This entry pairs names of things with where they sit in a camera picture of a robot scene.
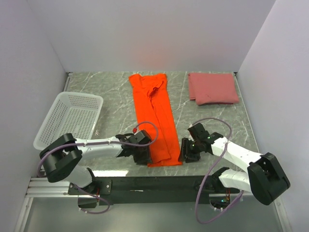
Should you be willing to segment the orange t shirt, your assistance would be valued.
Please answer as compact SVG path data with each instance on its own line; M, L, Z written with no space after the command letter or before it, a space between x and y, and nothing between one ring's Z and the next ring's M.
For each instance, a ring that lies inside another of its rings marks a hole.
M135 105L137 122L152 122L142 124L139 129L148 132L157 140L150 145L152 162L148 167L177 166L180 146L174 123L174 118L167 92L167 76L163 73L142 76L133 74L129 78Z

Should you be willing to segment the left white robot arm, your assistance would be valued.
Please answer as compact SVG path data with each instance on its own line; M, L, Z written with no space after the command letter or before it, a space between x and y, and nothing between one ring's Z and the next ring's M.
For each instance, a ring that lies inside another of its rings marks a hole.
M41 151L38 171L44 168L50 183L66 180L85 194L91 194L97 187L96 178L90 168L80 166L79 162L100 157L132 156L136 164L146 165L151 161L152 143L145 130L96 140L75 139L71 133L66 133Z

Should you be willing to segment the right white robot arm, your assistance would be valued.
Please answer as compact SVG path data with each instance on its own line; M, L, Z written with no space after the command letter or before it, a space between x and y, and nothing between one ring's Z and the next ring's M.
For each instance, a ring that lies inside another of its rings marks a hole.
M222 157L240 168L240 171L220 168L208 175L200 188L215 193L230 188L250 192L264 205L270 205L290 188L287 175L272 153L260 154L247 150L217 132L209 133L201 123L191 126L188 131L191 137L182 138L181 161L198 162L200 154L205 152Z

